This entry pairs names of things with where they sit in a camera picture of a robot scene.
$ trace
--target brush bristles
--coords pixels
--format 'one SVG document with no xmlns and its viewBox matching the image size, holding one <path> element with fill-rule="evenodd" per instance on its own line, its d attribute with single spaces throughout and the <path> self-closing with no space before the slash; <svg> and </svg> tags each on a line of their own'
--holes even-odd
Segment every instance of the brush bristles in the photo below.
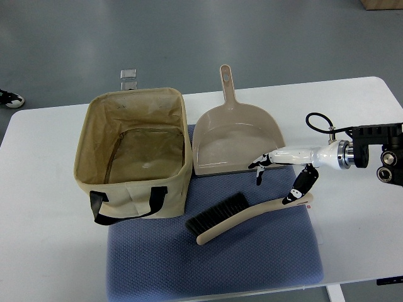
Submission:
<svg viewBox="0 0 403 302">
<path fill-rule="evenodd" d="M 210 207 L 204 212 L 201 212 L 195 217 L 190 218 L 185 223 L 185 226 L 192 234 L 194 234 L 194 236 L 197 237 L 248 207 L 249 204 L 247 203 L 245 196 L 242 193 L 237 193 L 215 206 Z"/>
</svg>

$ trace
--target dustpan handle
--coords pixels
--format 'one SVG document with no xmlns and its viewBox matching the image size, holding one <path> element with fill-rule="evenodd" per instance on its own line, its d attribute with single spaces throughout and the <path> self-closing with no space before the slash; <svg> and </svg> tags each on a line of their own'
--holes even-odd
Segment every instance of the dustpan handle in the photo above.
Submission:
<svg viewBox="0 0 403 302">
<path fill-rule="evenodd" d="M 234 81 L 232 80 L 231 67 L 223 65 L 220 67 L 222 91 L 224 93 L 224 106 L 228 109 L 233 109 L 239 104 L 235 98 Z"/>
</svg>

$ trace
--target robotic arm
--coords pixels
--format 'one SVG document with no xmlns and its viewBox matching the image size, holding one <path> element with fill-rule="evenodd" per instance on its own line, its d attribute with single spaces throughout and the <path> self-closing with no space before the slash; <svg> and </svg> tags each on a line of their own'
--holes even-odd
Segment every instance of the robotic arm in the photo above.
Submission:
<svg viewBox="0 0 403 302">
<path fill-rule="evenodd" d="M 317 115 L 329 123 L 329 131 L 312 126 L 309 118 Z M 257 158 L 249 168 L 257 167 L 256 184 L 260 185 L 264 168 L 271 164 L 304 165 L 303 171 L 295 180 L 292 190 L 283 200 L 291 203 L 304 196 L 319 177 L 316 168 L 323 165 L 333 169 L 349 169 L 352 165 L 366 168 L 369 160 L 369 145 L 382 145 L 382 166 L 377 170 L 380 181 L 403 186 L 403 123 L 387 125 L 367 125 L 336 130 L 330 119 L 320 113 L 310 113 L 306 122 L 311 129 L 329 134 L 329 145 L 283 147 Z M 348 140 L 336 140 L 336 133 L 345 131 L 351 137 Z"/>
</svg>

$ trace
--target brush handle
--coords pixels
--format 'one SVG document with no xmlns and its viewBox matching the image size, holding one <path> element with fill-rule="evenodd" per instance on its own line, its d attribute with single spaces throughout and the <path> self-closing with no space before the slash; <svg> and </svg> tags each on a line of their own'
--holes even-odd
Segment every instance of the brush handle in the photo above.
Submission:
<svg viewBox="0 0 403 302">
<path fill-rule="evenodd" d="M 197 236 L 196 242 L 198 245 L 203 245 L 209 242 L 211 239 L 214 239 L 215 237 L 224 233 L 225 231 L 237 226 L 238 224 L 248 219 L 259 216 L 260 214 L 271 211 L 277 211 L 285 208 L 291 208 L 293 206 L 299 206 L 301 204 L 309 203 L 312 200 L 314 200 L 313 195 L 307 193 L 300 199 L 288 204 L 282 203 L 283 198 L 273 199 L 270 201 L 266 201 L 264 203 L 256 204 L 235 214 L 234 216 L 231 216 L 230 218 L 219 223 L 218 225 L 215 225 L 212 228 L 205 231 L 204 233 L 200 234 L 199 236 Z"/>
</svg>

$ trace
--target beige dustpan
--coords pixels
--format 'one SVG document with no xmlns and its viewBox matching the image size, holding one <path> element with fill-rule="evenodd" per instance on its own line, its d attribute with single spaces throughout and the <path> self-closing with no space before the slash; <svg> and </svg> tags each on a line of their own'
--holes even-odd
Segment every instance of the beige dustpan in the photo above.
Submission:
<svg viewBox="0 0 403 302">
<path fill-rule="evenodd" d="M 221 66 L 220 75 L 225 103 L 202 115 L 193 132 L 196 175 L 248 171 L 259 156 L 285 146 L 271 115 L 236 101 L 228 65 Z"/>
</svg>

